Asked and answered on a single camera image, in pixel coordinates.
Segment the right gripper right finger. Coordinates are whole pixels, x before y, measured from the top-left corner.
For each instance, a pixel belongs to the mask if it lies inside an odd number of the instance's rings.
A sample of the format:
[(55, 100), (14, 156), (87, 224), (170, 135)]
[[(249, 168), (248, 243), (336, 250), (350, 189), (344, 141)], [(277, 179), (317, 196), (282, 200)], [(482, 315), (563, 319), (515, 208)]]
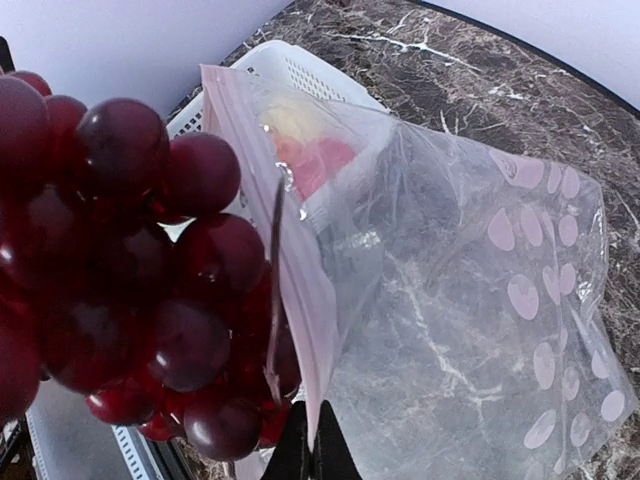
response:
[(331, 404), (321, 404), (314, 443), (314, 478), (362, 480)]

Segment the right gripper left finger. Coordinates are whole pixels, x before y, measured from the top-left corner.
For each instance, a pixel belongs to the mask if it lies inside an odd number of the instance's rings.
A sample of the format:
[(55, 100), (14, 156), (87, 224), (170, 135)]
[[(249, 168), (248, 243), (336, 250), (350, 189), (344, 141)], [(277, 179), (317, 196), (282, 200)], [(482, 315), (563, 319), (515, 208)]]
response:
[(304, 401), (295, 402), (261, 480), (309, 480), (311, 458)]

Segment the clear zip top bag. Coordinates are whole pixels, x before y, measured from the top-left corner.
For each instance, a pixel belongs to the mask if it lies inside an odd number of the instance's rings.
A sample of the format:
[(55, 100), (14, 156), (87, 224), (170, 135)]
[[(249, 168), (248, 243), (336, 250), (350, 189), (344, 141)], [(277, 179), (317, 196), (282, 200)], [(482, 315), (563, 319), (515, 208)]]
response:
[(564, 479), (637, 404), (598, 312), (601, 186), (391, 117), (372, 251), (321, 243), (283, 171), (238, 157), (261, 235), (286, 191), (280, 281), (309, 419), (330, 402), (366, 479)]

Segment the dark red grape bunch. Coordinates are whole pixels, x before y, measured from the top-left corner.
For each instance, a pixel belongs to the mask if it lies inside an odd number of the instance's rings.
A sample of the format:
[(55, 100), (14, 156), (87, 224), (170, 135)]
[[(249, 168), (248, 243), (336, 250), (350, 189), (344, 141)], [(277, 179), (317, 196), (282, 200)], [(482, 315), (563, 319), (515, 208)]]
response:
[(147, 105), (86, 107), (1, 79), (1, 417), (51, 378), (99, 420), (238, 460), (281, 438), (301, 377), (289, 329), (263, 376), (272, 266), (230, 214), (240, 166)]

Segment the white plastic perforated basket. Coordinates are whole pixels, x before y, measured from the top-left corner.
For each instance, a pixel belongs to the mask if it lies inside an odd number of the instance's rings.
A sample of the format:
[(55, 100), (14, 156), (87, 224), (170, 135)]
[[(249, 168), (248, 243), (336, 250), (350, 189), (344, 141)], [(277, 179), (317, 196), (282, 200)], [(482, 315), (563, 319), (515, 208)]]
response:
[[(174, 137), (206, 131), (234, 146), (243, 165), (258, 161), (286, 178), (285, 189), (299, 220), (321, 243), (372, 251), (384, 242), (377, 211), (379, 169), (393, 155), (397, 123), (366, 88), (309, 51), (283, 41), (252, 49), (231, 67), (210, 72), (202, 88), (170, 121)], [(356, 157), (307, 200), (298, 196), (290, 168), (278, 159), (275, 138), (284, 136), (260, 121), (276, 99), (310, 101), (322, 122), (322, 137), (343, 141)]]

